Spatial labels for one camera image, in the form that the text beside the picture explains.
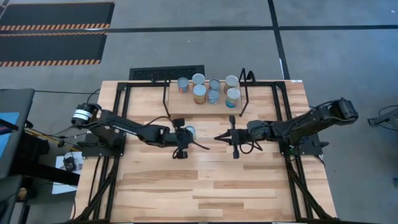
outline black metal frame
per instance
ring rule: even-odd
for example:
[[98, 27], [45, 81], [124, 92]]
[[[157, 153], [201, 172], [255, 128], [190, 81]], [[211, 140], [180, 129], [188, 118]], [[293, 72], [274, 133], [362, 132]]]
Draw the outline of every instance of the black metal frame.
[[[245, 87], [246, 96], [248, 96], [247, 89], [249, 86], [269, 86], [272, 88], [274, 104], [275, 104], [275, 111], [276, 111], [278, 121], [283, 120], [282, 110], [280, 108], [279, 96], [278, 96], [278, 89], [280, 89], [281, 93], [282, 93], [282, 98], [283, 98], [283, 102], [284, 102], [284, 108], [285, 108], [285, 112], [287, 115], [287, 119], [292, 119], [292, 113], [290, 110], [289, 99], [287, 96], [285, 82], [283, 82], [283, 81], [273, 81], [273, 82], [259, 81], [259, 82], [257, 82], [252, 71], [250, 71], [248, 73], [248, 76], [246, 76], [245, 69], [242, 69], [241, 77], [239, 78], [239, 83], [241, 86]], [[126, 92], [126, 94], [124, 96], [122, 117], [125, 118], [127, 116], [127, 109], [129, 106], [129, 98], [130, 98], [131, 88], [157, 86], [157, 87], [163, 87], [164, 92], [165, 92], [166, 87], [170, 85], [170, 82], [171, 82], [171, 80], [169, 80], [169, 82], [167, 80], [165, 80], [164, 83], [161, 83], [161, 82], [156, 82], [156, 83], [120, 82], [120, 83], [118, 83], [118, 88], [116, 91], [116, 96], [115, 96], [115, 101], [114, 101], [114, 106], [113, 106], [113, 112], [115, 114], [118, 113], [118, 106], [119, 106], [119, 102], [120, 102], [121, 92], [123, 90]], [[247, 104], [249, 102], [248, 98], [247, 98], [247, 100], [248, 101], [247, 101], [246, 105], [244, 106], [242, 114], [244, 113], [244, 110], [246, 109]], [[164, 102], [164, 106], [166, 109], [166, 113], [169, 115], [168, 109], [165, 105], [165, 94], [163, 95], [163, 102]], [[294, 167], [292, 165], [292, 161], [290, 159], [290, 154], [289, 154], [290, 147], [284, 143], [280, 143], [279, 146], [281, 148], [281, 154], [284, 156], [284, 159], [285, 159], [286, 171], [287, 171], [288, 180], [289, 180], [289, 187], [290, 187], [290, 193], [292, 196], [292, 204], [293, 204], [293, 208], [294, 208], [294, 215], [295, 215], [296, 222], [299, 222], [299, 223], [347, 223], [347, 224], [358, 223], [358, 222], [340, 221], [338, 218], [333, 218], [333, 217], [329, 216], [321, 208], [321, 206], [319, 206], [317, 201], [314, 199], [314, 197], [312, 197], [311, 193], [307, 190], [307, 184], [305, 181], [305, 174], [304, 174], [303, 164], [302, 164], [300, 155], [294, 155], [295, 156], [295, 165], [296, 165], [297, 171], [298, 171], [298, 173], [296, 173], [296, 171], [294, 170]], [[79, 216], [78, 220], [73, 221], [73, 223], [109, 223], [110, 218], [111, 218], [112, 206], [113, 206], [114, 191], [115, 191], [115, 186], [116, 186], [116, 176], [117, 176], [117, 172], [118, 172], [119, 159], [120, 159], [120, 157], [114, 158], [111, 172], [107, 176], [106, 173], [107, 173], [107, 168], [108, 168], [108, 164], [109, 164], [109, 157], [104, 158], [103, 166], [101, 169], [101, 176], [99, 178], [98, 191], [95, 194], [95, 196], [93, 197], [93, 199], [89, 202], [89, 205], [92, 205], [91, 202], [95, 202], [94, 207], [91, 210], [91, 211], [94, 211], [93, 219], [88, 220], [88, 217], [90, 216], [91, 211], [86, 211], [89, 213], [86, 213], [85, 218], [79, 219], [79, 217], [80, 217]], [[296, 186], [300, 189], [300, 191], [302, 192], [303, 197], [304, 197], [305, 211], [307, 214], [306, 218], [303, 218], [301, 216]], [[105, 218], [99, 219], [101, 197], [108, 187], [109, 187], [109, 194], [108, 194], [108, 201], [106, 204]], [[318, 217], [320, 217], [320, 219], [314, 219], [312, 211], [315, 211], [315, 213], [318, 215]]]

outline food can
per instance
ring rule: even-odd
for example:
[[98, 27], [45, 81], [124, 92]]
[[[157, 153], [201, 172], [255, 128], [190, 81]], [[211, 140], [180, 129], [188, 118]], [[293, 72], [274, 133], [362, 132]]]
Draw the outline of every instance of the food can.
[[187, 126], [187, 127], [185, 127], [188, 131], [190, 131], [191, 133], [192, 133], [192, 136], [193, 136], [193, 138], [195, 139], [196, 138], [196, 135], [195, 135], [195, 128], [194, 127], [192, 127], [192, 126]]
[[201, 73], [196, 73], [192, 76], [193, 86], [195, 85], [204, 85], [205, 84], [205, 76]]
[[234, 75], [228, 75], [225, 78], [225, 86], [224, 86], [224, 93], [227, 94], [228, 90], [230, 88], [236, 88], [236, 86], [238, 85], [238, 78]]
[[189, 90], [189, 80], [185, 77], [181, 77], [177, 80], [177, 86], [180, 93], [186, 93]]
[[220, 91], [216, 89], [210, 89], [207, 94], [207, 100], [211, 104], [216, 104], [218, 102], [218, 98], [220, 97]]
[[238, 105], [241, 92], [237, 88], [230, 88], [226, 94], [225, 104], [229, 108], [234, 108]]
[[193, 100], [196, 104], [204, 104], [206, 102], [206, 87], [204, 85], [193, 87]]
[[221, 82], [218, 79], [211, 79], [209, 81], [209, 90], [215, 89], [215, 90], [220, 90]]

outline wooden tabletop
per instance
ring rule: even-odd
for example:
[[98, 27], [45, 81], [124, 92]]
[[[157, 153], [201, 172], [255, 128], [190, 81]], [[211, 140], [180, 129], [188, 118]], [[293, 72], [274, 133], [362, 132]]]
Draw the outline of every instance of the wooden tabletop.
[[[112, 110], [117, 83], [103, 82], [98, 100], [103, 109]], [[303, 83], [286, 81], [286, 87], [293, 117], [308, 111]], [[248, 89], [250, 102], [243, 117], [236, 116], [236, 128], [247, 128], [250, 120], [276, 120], [271, 88], [254, 86]], [[132, 88], [127, 118], [144, 124], [164, 116], [162, 96], [162, 87]], [[295, 220], [285, 162], [277, 143], [260, 142], [264, 151], [241, 154], [239, 159], [234, 160], [231, 146], [213, 140], [230, 128], [227, 115], [190, 115], [185, 116], [185, 123], [195, 127], [196, 142], [211, 150], [190, 146], [188, 159], [174, 160], [173, 147], [161, 149], [148, 146], [135, 136], [127, 137], [126, 150], [120, 159], [111, 222]], [[171, 126], [166, 120], [155, 124]], [[302, 156], [302, 160], [309, 191], [326, 212], [335, 216], [323, 164], [314, 156]], [[84, 162], [76, 193], [77, 215], [87, 206], [96, 161], [97, 158], [91, 157]], [[106, 192], [100, 218], [104, 217], [107, 195]], [[299, 190], [298, 198], [304, 217], [305, 209]]]

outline can lid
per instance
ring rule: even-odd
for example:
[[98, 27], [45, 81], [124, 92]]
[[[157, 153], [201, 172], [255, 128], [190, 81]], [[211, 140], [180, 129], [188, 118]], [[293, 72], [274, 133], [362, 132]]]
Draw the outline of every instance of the can lid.
[[241, 92], [237, 88], [230, 88], [226, 92], [227, 96], [232, 100], [239, 99], [241, 97]]
[[205, 76], [202, 75], [201, 73], [196, 73], [192, 76], [192, 82], [193, 83], [203, 83], [203, 82], [205, 82]]
[[219, 88], [220, 87], [220, 81], [214, 78], [214, 79], [210, 80], [209, 86], [212, 87], [212, 88]]
[[225, 78], [225, 83], [229, 86], [236, 86], [238, 84], [238, 78], [234, 75], [228, 75]]
[[177, 80], [178, 87], [185, 87], [189, 84], [189, 80], [185, 77], [181, 77]]
[[206, 87], [204, 85], [195, 85], [193, 87], [193, 94], [196, 96], [203, 96], [206, 94]]
[[210, 98], [211, 98], [211, 99], [218, 99], [218, 97], [220, 97], [220, 93], [219, 93], [218, 90], [211, 89], [211, 90], [209, 90], [208, 96], [209, 96], [209, 99], [210, 99]]

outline black floor mat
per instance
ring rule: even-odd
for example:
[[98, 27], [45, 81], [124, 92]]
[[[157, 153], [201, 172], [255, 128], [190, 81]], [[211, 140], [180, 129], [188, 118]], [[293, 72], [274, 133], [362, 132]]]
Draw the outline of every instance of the black floor mat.
[[97, 65], [105, 41], [105, 32], [0, 34], [0, 67]]
[[196, 73], [205, 75], [204, 65], [188, 65], [173, 67], [130, 68], [129, 80], [178, 80], [181, 77], [192, 79]]
[[10, 4], [0, 30], [57, 30], [108, 28], [113, 2]]

